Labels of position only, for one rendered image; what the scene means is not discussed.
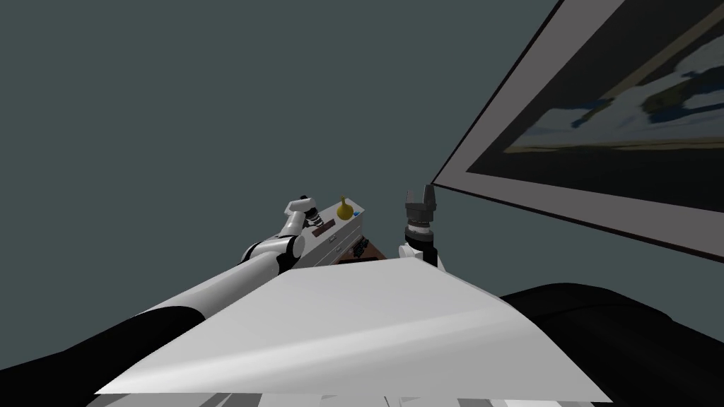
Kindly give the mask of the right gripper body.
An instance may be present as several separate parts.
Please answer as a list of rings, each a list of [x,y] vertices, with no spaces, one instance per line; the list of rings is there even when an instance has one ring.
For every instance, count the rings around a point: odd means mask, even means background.
[[[430,223],[433,221],[433,213],[436,210],[435,203],[405,203],[407,222],[410,225]]]

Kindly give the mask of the white chest of drawers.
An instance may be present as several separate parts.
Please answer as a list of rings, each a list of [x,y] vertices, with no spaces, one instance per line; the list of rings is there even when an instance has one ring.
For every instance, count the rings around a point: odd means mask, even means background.
[[[364,209],[349,197],[345,198],[345,202],[352,207],[354,213],[358,212],[356,216],[348,220],[340,219],[337,208],[341,202],[337,202],[325,210],[319,210],[320,217],[325,222],[324,232],[316,232],[317,229],[313,226],[302,229],[305,245],[294,269],[334,264],[361,238]]]

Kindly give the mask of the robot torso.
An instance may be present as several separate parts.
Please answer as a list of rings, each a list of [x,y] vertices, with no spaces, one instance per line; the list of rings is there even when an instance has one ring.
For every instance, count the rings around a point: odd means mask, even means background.
[[[287,271],[100,393],[608,401],[519,311],[415,258]]]

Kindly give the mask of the large framed wall picture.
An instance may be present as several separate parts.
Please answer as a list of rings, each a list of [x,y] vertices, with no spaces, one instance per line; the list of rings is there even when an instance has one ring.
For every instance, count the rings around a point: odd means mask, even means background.
[[[724,263],[724,0],[557,0],[433,182]]]

